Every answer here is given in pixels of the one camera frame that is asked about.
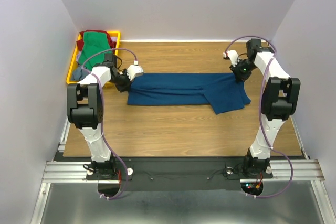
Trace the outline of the blue t shirt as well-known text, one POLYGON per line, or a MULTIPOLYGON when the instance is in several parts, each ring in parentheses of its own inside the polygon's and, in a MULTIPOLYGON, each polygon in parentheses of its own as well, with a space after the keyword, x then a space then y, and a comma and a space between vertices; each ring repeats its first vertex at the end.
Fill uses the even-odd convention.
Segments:
POLYGON ((135 79, 128 105, 210 105, 215 114, 251 103, 233 73, 145 73, 135 79))

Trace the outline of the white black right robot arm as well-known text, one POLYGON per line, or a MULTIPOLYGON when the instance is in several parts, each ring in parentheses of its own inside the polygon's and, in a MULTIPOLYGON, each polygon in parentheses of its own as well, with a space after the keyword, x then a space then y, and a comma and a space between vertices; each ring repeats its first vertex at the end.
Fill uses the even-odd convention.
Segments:
POLYGON ((252 71, 259 69, 262 85, 259 99, 259 129, 244 157, 241 170, 253 177, 270 169, 270 154, 283 124, 295 113, 301 82, 287 74, 276 59, 277 51, 265 39, 251 36, 246 43, 246 58, 226 48, 223 57, 231 62, 230 70, 237 82, 245 82, 252 71))

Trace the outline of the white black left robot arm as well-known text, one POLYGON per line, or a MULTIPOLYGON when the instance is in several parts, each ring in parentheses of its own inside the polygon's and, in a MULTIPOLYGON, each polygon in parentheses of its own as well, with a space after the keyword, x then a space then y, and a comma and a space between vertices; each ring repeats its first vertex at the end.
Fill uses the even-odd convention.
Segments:
POLYGON ((116 154, 107 144, 103 133, 102 87, 111 82, 120 92, 129 91, 132 82, 143 74, 143 70, 137 58, 123 70, 119 70, 117 60, 115 54, 106 53, 103 62, 91 70, 82 65, 88 74, 81 81, 67 86, 68 121, 81 132, 91 153, 91 163, 83 166, 88 180, 121 179, 116 154))

